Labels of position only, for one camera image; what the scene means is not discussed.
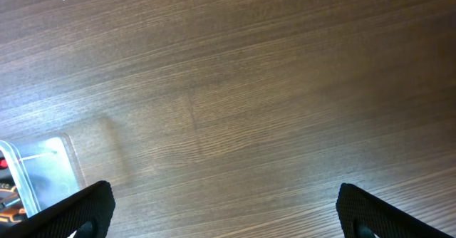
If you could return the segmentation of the orange black pliers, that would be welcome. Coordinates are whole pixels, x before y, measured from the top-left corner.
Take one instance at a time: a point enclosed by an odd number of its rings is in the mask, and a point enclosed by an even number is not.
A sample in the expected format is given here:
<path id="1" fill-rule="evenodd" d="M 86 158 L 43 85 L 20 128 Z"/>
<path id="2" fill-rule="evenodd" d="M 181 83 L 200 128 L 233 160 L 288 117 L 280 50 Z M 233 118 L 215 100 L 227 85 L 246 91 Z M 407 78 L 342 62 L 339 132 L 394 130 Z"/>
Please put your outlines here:
<path id="1" fill-rule="evenodd" d="M 19 192 L 15 185 L 10 185 L 8 183 L 1 183 L 1 199 L 5 198 L 13 193 Z M 19 222 L 24 221 L 27 219 L 26 210 L 20 201 L 18 204 L 10 207 L 4 211 L 1 211 L 1 227 L 10 227 L 15 225 Z"/>

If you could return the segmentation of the silver socket wrench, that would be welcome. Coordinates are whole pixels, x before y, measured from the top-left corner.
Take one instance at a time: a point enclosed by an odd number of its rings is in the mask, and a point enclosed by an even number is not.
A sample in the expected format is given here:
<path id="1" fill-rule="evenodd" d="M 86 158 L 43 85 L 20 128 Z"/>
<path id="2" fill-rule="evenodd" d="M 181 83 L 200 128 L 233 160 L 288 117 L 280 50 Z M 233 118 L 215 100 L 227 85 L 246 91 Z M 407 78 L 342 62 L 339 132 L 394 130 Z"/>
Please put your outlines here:
<path id="1" fill-rule="evenodd" d="M 13 207 L 14 205 L 18 204 L 21 201 L 21 198 L 17 193 L 13 193 L 5 198 L 1 199 L 0 202 L 0 210 L 4 211 L 10 207 Z"/>

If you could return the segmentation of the clear plastic container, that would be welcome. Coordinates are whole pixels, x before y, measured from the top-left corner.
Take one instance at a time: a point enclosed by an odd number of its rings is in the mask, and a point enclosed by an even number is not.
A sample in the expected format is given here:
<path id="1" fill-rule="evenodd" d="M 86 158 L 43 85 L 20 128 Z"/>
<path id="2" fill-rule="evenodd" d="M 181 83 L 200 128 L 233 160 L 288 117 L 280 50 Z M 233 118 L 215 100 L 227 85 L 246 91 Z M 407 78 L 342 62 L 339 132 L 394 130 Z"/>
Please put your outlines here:
<path id="1" fill-rule="evenodd" d="M 1 153 L 28 217 L 86 187 L 71 139 L 65 134 L 2 140 Z"/>

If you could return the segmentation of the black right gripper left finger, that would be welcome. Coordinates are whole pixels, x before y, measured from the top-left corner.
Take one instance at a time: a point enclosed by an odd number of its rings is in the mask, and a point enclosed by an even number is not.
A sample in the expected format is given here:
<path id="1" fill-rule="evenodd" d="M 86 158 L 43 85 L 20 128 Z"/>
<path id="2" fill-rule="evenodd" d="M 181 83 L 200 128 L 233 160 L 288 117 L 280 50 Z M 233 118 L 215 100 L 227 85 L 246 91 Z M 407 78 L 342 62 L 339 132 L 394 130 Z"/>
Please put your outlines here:
<path id="1" fill-rule="evenodd" d="M 15 224 L 4 238 L 105 238 L 115 199 L 110 183 L 98 181 L 59 203 Z"/>

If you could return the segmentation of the black red screwdriver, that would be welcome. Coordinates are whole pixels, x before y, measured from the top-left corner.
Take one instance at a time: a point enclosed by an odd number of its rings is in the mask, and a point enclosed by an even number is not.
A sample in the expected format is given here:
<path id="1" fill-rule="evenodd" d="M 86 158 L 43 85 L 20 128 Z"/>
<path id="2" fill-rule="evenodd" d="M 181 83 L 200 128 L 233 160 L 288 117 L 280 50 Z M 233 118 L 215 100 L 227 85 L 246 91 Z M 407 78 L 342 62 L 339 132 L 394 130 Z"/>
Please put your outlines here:
<path id="1" fill-rule="evenodd" d="M 0 159 L 0 170 L 5 170 L 8 168 L 8 164 L 5 158 Z"/>

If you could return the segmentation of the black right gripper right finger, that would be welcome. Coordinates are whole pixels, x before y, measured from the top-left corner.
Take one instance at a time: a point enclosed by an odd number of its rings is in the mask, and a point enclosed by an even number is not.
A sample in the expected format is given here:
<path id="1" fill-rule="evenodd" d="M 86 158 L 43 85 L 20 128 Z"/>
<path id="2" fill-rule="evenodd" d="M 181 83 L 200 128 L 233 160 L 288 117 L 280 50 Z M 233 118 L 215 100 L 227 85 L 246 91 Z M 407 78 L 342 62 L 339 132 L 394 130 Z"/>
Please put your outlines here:
<path id="1" fill-rule="evenodd" d="M 451 238 L 361 188 L 343 183 L 336 211 L 348 238 Z"/>

